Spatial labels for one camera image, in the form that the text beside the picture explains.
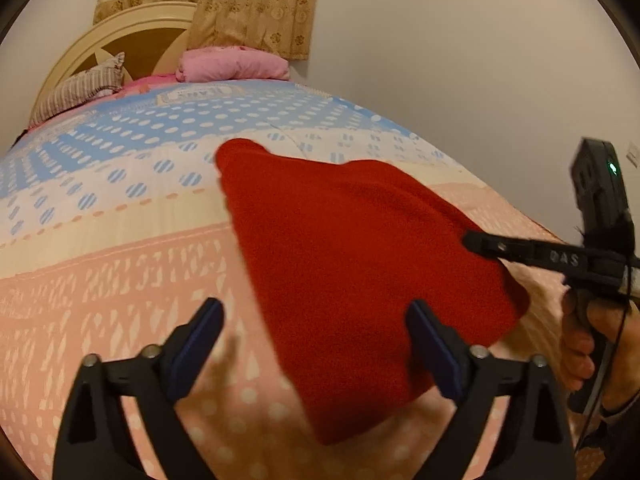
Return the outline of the white wall switch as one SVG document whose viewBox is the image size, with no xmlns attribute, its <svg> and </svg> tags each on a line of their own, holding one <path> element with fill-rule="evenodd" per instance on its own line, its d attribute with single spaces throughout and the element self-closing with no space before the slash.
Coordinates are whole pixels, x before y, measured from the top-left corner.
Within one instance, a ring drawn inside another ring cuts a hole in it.
<svg viewBox="0 0 640 480">
<path fill-rule="evenodd" d="M 628 144 L 626 159 L 629 160 L 634 168 L 640 168 L 640 148 L 634 142 Z"/>
</svg>

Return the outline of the beige window curtain right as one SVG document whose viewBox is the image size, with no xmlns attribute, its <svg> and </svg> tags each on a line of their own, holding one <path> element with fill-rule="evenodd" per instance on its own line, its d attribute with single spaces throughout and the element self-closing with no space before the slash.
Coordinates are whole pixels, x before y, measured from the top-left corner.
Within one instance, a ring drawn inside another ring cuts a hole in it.
<svg viewBox="0 0 640 480">
<path fill-rule="evenodd" d="M 317 0 L 198 0 L 188 48 L 244 46 L 309 58 Z"/>
</svg>

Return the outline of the red knitted sweater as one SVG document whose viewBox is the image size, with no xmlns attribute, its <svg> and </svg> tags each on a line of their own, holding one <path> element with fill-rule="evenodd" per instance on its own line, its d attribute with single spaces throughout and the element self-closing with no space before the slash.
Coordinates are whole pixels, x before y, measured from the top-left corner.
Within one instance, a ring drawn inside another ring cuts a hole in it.
<svg viewBox="0 0 640 480">
<path fill-rule="evenodd" d="M 413 300 L 483 346 L 528 309 L 501 262 L 464 248 L 473 221 L 392 165 L 279 156 L 247 139 L 224 142 L 215 162 L 281 370 L 324 444 L 431 388 L 406 329 Z"/>
</svg>

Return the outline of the pink pillow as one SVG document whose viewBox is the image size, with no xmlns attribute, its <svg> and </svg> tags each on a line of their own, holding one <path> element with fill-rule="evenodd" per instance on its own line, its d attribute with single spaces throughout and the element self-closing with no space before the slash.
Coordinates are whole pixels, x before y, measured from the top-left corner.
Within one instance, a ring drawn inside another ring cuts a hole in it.
<svg viewBox="0 0 640 480">
<path fill-rule="evenodd" d="M 180 82 L 225 80 L 289 80 L 288 61 L 249 47 L 206 47 L 186 50 L 176 69 Z"/>
</svg>

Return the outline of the polka dot bed cover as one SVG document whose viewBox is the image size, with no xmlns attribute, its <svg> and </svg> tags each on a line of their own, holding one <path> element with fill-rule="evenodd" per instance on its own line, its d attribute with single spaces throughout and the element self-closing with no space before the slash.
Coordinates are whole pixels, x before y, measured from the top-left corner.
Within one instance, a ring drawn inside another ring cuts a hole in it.
<svg viewBox="0 0 640 480">
<path fill-rule="evenodd" d="M 186 430 L 221 479 L 408 479 L 452 413 L 438 392 L 363 436 L 312 435 L 257 311 L 224 208 L 217 148 L 389 162 L 483 230 L 550 232 L 420 136 L 336 96 L 277 81 L 172 84 L 78 108 L 1 162 L 1 427 L 39 479 L 81 359 L 129 358 L 209 297 L 227 323 L 190 396 Z"/>
</svg>

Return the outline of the striped pillow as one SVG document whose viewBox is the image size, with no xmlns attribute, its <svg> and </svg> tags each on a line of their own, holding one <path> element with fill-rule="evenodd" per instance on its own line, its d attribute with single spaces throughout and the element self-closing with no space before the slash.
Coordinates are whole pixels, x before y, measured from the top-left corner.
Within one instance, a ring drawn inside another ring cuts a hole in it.
<svg viewBox="0 0 640 480">
<path fill-rule="evenodd" d="M 36 105 L 28 128 L 104 96 L 119 92 L 124 81 L 126 54 L 119 52 L 102 63 L 65 79 Z"/>
</svg>

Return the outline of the dark jacket sleeve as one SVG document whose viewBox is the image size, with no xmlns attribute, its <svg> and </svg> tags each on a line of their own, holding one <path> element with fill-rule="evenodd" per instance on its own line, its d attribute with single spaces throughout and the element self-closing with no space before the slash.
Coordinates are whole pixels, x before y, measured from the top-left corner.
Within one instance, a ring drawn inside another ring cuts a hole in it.
<svg viewBox="0 0 640 480">
<path fill-rule="evenodd" d="M 611 402 L 604 396 L 600 426 L 585 438 L 584 448 L 598 448 L 604 461 L 591 479 L 639 478 L 639 390 Z"/>
</svg>

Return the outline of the cream wooden headboard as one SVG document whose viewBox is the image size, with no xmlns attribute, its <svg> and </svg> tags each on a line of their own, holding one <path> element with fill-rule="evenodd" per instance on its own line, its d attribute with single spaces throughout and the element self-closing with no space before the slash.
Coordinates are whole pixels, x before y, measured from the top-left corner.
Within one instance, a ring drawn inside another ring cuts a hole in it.
<svg viewBox="0 0 640 480">
<path fill-rule="evenodd" d="M 195 10 L 194 2 L 147 3 L 99 22 L 53 65 L 34 105 L 62 81 L 120 52 L 125 55 L 125 82 L 175 73 L 188 44 Z"/>
</svg>

